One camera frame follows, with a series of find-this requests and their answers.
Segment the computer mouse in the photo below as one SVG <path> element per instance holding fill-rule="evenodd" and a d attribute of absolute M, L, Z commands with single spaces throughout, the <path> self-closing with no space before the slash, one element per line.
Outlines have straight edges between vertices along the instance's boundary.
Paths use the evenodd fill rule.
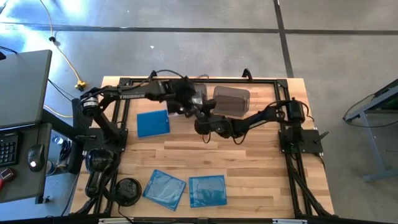
<path fill-rule="evenodd" d="M 36 144 L 29 149 L 27 153 L 27 163 L 29 169 L 33 172 L 38 172 L 43 169 L 44 162 L 44 146 L 42 144 Z"/>

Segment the transparent plastic container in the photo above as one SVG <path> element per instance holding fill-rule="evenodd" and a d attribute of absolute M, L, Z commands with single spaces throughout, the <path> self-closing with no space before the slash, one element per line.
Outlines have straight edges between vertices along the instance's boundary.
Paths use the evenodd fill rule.
<path fill-rule="evenodd" d="M 250 92 L 248 90 L 216 86 L 213 98 L 217 102 L 214 113 L 242 117 L 249 111 Z"/>

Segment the yellow extension cord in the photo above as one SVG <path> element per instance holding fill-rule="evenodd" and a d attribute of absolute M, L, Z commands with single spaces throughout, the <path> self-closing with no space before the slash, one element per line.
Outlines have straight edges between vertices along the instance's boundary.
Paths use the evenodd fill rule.
<path fill-rule="evenodd" d="M 51 17 L 50 17 L 49 10 L 47 9 L 47 7 L 45 7 L 45 4 L 43 3 L 42 0 L 39 0 L 39 1 L 42 3 L 42 5 L 43 5 L 43 7 L 44 7 L 44 9 L 45 9 L 45 11 L 46 11 L 46 13 L 47 13 L 47 17 L 49 18 L 51 37 L 53 37 L 52 21 L 51 21 Z M 79 86 L 81 86 L 82 88 L 86 87 L 86 83 L 83 82 L 83 81 L 80 79 L 79 74 L 77 73 L 75 67 L 73 67 L 72 63 L 70 63 L 70 61 L 69 61 L 69 59 L 67 58 L 67 56 L 66 56 L 66 55 L 62 52 L 62 50 L 55 44 L 55 42 L 52 42 L 52 43 L 53 43 L 53 45 L 55 46 L 55 48 L 61 53 L 61 55 L 62 55 L 62 57 L 65 59 L 65 61 L 67 61 L 69 67 L 70 67 L 70 68 L 73 70 L 73 72 L 75 73 L 76 78 L 77 78 L 77 84 L 75 85 L 75 88 L 78 88 Z M 44 107 L 46 107 L 46 108 L 49 109 L 51 112 L 55 113 L 56 115 L 58 115 L 58 116 L 60 116 L 60 117 L 63 117 L 63 118 L 72 118 L 72 117 L 73 117 L 73 116 L 69 116 L 69 115 L 64 115 L 64 114 L 58 113 L 58 112 L 56 112 L 54 109 L 52 109 L 51 107 L 49 107 L 49 106 L 47 106 L 47 105 L 44 105 Z"/>

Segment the circular base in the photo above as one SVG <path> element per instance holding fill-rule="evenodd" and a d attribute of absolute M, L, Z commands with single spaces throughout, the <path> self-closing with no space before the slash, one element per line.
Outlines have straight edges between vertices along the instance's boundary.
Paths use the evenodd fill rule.
<path fill-rule="evenodd" d="M 137 203 L 142 194 L 141 184 L 133 178 L 120 180 L 113 189 L 114 201 L 123 207 Z"/>

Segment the white cable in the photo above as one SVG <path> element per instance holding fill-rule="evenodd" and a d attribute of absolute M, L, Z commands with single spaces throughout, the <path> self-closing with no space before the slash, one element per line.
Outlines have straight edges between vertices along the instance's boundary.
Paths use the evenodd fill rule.
<path fill-rule="evenodd" d="M 51 107 L 49 107 L 49 106 L 47 106 L 47 105 L 44 105 L 44 107 L 47 108 L 47 109 L 49 109 L 51 112 L 55 113 L 56 115 L 58 115 L 58 116 L 60 116 L 60 117 L 63 117 L 63 118 L 73 118 L 73 116 L 60 114 L 60 113 L 56 112 L 53 108 L 51 108 Z"/>
<path fill-rule="evenodd" d="M 51 37 L 54 37 L 53 32 L 52 32 L 52 21 L 51 21 L 51 16 L 50 16 L 49 10 L 47 9 L 47 7 L 45 7 L 45 4 L 43 3 L 42 0 L 39 0 L 39 1 L 42 3 L 42 5 L 43 5 L 43 7 L 44 7 L 44 9 L 45 9 L 45 11 L 46 11 L 46 13 L 47 13 L 47 17 L 49 18 L 49 22 L 50 22 Z M 70 67 L 70 68 L 73 70 L 73 72 L 75 73 L 78 82 L 81 82 L 81 79 L 80 79 L 80 77 L 79 77 L 79 74 L 77 74 L 76 69 L 75 69 L 75 68 L 73 67 L 73 65 L 70 63 L 70 61 L 69 61 L 69 59 L 67 58 L 67 56 L 61 51 L 61 49 L 55 44 L 55 42 L 52 41 L 52 43 L 54 44 L 55 48 L 57 48 L 58 51 L 62 54 L 62 56 L 64 57 L 64 59 L 67 61 L 67 63 L 69 64 L 69 67 Z"/>

